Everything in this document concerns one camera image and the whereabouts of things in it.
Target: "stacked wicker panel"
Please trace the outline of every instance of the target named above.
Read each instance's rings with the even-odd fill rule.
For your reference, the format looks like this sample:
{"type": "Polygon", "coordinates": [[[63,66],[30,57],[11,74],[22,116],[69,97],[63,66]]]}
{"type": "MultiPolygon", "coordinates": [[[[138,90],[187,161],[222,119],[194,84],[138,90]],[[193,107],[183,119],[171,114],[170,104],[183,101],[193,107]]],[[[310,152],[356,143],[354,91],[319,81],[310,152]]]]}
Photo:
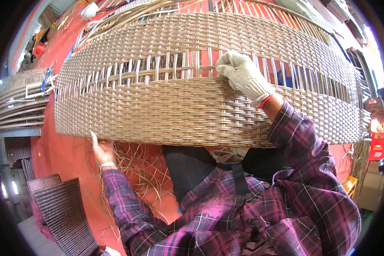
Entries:
{"type": "Polygon", "coordinates": [[[44,109],[48,96],[26,99],[28,94],[40,93],[40,85],[45,78],[46,68],[28,70],[3,79],[0,85],[0,129],[44,124],[44,109]]]}
{"type": "Polygon", "coordinates": [[[88,136],[93,130],[104,139],[166,145],[269,147],[265,113],[217,78],[214,63],[231,49],[249,55],[279,94],[312,117],[322,139],[351,143],[367,132],[369,114],[361,109],[367,88],[327,43],[250,15],[180,13],[111,29],[71,56],[58,78],[56,132],[88,136]],[[296,88],[278,84],[279,66],[296,88]]]}
{"type": "Polygon", "coordinates": [[[48,228],[65,254],[100,254],[88,225],[78,178],[32,193],[48,228]]]}

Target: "dark brown wicker chair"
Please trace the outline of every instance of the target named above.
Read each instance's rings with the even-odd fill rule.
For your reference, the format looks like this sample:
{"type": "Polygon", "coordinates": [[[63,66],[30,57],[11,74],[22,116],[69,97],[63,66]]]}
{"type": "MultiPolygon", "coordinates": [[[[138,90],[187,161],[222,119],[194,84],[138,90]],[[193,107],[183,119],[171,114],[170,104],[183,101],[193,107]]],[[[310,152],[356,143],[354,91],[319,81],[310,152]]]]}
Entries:
{"type": "Polygon", "coordinates": [[[47,176],[47,177],[42,177],[39,179],[33,179],[31,181],[27,181],[27,185],[29,187],[31,195],[33,195],[33,192],[36,190],[47,188],[52,185],[56,185],[60,183],[61,183],[61,178],[58,173],[47,176]]]}
{"type": "Polygon", "coordinates": [[[68,256],[100,255],[88,225],[78,178],[56,182],[57,178],[60,179],[58,175],[49,177],[51,178],[45,182],[31,181],[29,187],[56,243],[68,256]],[[51,186],[40,187],[46,182],[51,186]]]}

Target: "white work glove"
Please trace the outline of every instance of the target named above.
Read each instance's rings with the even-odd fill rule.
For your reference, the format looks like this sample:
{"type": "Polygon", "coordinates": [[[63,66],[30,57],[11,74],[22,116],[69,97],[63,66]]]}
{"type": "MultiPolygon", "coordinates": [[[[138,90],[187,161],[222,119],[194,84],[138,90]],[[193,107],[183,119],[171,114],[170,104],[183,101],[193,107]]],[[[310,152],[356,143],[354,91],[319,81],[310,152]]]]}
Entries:
{"type": "Polygon", "coordinates": [[[251,106],[259,106],[274,92],[274,88],[246,55],[228,51],[215,65],[216,71],[229,79],[233,90],[240,90],[252,101],[251,106]]]}

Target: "red string bracelet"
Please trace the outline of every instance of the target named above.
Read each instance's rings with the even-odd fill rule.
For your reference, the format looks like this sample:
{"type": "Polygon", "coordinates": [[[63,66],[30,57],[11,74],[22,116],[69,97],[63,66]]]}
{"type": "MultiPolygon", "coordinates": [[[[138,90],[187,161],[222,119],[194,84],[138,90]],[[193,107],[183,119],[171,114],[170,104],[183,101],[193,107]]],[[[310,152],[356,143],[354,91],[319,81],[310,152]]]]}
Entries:
{"type": "Polygon", "coordinates": [[[264,100],[262,100],[262,102],[260,103],[260,105],[257,108],[261,109],[263,107],[263,105],[265,104],[265,102],[270,100],[271,96],[273,96],[273,94],[267,96],[264,100]]]}

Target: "purple plaid shirt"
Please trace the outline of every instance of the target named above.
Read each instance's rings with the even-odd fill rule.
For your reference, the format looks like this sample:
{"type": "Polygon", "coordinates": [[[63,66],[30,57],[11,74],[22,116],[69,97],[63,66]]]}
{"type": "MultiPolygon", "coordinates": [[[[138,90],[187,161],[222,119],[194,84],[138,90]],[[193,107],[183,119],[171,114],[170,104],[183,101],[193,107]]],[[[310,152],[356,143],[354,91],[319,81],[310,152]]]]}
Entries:
{"type": "Polygon", "coordinates": [[[170,225],[152,215],[120,171],[103,172],[105,196],[128,255],[346,255],[361,231],[354,202],[336,179],[327,143],[287,102],[268,132],[294,169],[272,186],[245,173],[236,195],[232,171],[216,167],[180,203],[170,225]]]}

